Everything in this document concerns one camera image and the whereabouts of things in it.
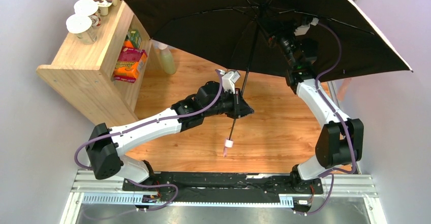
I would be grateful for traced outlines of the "pink folding umbrella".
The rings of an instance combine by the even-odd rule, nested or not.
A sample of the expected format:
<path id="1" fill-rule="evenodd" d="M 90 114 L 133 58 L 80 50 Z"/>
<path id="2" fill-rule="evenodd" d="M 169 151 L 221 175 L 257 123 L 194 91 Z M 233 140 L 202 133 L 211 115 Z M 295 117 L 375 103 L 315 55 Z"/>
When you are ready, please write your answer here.
<path id="1" fill-rule="evenodd" d="M 321 82 L 410 71 L 352 0 L 124 0 L 149 37 L 224 68 Z"/>

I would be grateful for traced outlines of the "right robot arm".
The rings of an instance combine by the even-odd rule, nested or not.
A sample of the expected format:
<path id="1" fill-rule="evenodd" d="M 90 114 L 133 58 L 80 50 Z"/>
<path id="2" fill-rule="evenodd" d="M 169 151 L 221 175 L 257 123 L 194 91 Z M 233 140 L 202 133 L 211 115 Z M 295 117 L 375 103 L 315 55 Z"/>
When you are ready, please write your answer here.
<path id="1" fill-rule="evenodd" d="M 357 173 L 357 162 L 362 157 L 362 121 L 344 113 L 329 98 L 320 83 L 320 78 L 340 63 L 341 41 L 331 28 L 321 25 L 334 37 L 338 55 L 330 68 L 316 73 L 313 63 L 317 60 L 318 42 L 311 39 L 297 40 L 297 36 L 306 34 L 312 25 L 319 25 L 319 20 L 308 19 L 302 25 L 294 20 L 276 22 L 269 25 L 267 31 L 269 46 L 278 46 L 287 60 L 287 85 L 306 103 L 321 126 L 315 154 L 295 165 L 290 173 L 291 187 L 295 191 L 312 188 L 316 179 L 324 178 L 334 171 Z"/>

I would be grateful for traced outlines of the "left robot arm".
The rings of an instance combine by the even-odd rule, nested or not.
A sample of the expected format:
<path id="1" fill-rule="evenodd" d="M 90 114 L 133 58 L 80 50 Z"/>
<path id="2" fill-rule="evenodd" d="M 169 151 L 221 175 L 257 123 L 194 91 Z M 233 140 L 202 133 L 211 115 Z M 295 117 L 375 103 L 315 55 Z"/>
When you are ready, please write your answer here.
<path id="1" fill-rule="evenodd" d="M 152 117 L 123 126 L 96 125 L 85 151 L 97 180 L 120 176 L 141 183 L 150 176 L 149 163 L 126 156 L 133 148 L 162 136 L 177 134 L 201 125 L 210 116 L 239 119 L 254 113 L 239 88 L 225 91 L 208 81 L 195 94 L 178 101 Z"/>

